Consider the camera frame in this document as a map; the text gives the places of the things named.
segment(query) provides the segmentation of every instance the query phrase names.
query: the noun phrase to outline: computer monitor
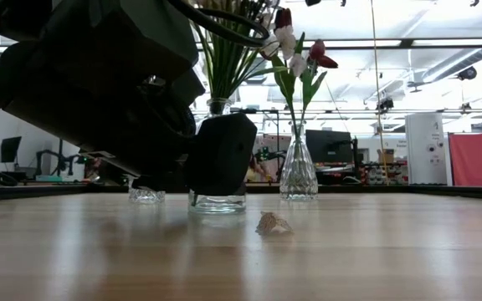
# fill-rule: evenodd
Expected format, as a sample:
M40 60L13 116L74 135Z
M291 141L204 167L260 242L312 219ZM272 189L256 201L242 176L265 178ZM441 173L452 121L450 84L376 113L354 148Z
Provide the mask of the computer monitor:
M335 165L353 162L349 132L306 130L306 146L314 163Z
M22 137L3 139L0 146L0 163L14 163Z

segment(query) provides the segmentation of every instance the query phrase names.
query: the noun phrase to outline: table surface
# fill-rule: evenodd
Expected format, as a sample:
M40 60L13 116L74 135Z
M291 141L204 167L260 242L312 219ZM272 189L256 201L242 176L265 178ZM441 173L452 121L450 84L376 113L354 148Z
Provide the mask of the table surface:
M260 211L295 230L255 232ZM241 216L187 197L0 201L0 300L480 300L482 200L330 194L248 197Z

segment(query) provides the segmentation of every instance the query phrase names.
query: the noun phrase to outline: clear glass vase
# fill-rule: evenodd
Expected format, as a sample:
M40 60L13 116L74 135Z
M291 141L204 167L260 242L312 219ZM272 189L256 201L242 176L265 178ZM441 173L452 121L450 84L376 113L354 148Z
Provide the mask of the clear glass vase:
M131 188L133 180L129 181L129 201L133 204L159 204L165 201L164 191L150 191L146 189Z
M291 126L291 143L280 178L280 197L286 201L313 201L317 198L315 166L306 147L305 127L301 123Z
M230 106L233 101L230 99L208 100L209 112L198 122L197 133L203 121L221 115L230 114ZM245 211L246 196L244 194L244 183L240 183L239 194L233 196L204 196L189 192L189 211L203 214L233 214Z

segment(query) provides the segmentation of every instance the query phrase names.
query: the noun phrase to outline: small glass cup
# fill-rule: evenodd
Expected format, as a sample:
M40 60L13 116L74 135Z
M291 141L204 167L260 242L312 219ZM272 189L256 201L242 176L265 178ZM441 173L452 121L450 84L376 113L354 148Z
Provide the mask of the small glass cup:
M129 201L133 204L159 204L165 201L164 191L132 188L133 180L129 181Z

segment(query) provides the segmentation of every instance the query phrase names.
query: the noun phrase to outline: flower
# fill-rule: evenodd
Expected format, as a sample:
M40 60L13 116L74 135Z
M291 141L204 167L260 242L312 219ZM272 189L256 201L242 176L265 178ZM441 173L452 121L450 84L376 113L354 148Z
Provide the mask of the flower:
M308 63L306 63L306 60L304 60L300 54L295 54L290 61L290 68L295 77L300 77L307 67Z
M274 24L276 29L291 26L291 11L289 8L281 8L276 11L276 17L274 18Z
M271 34L265 40L265 46L260 50L259 54L261 54L264 59L270 60L273 55L278 53L278 47L280 46L278 39L276 36Z
M323 68L338 68L338 63L325 55L325 43L318 39L310 47L310 59L314 60Z
M282 28L277 28L274 31L274 35L280 43L282 53L284 54L284 59L291 59L295 53L295 46L297 45L297 39L293 35L293 27L288 25Z

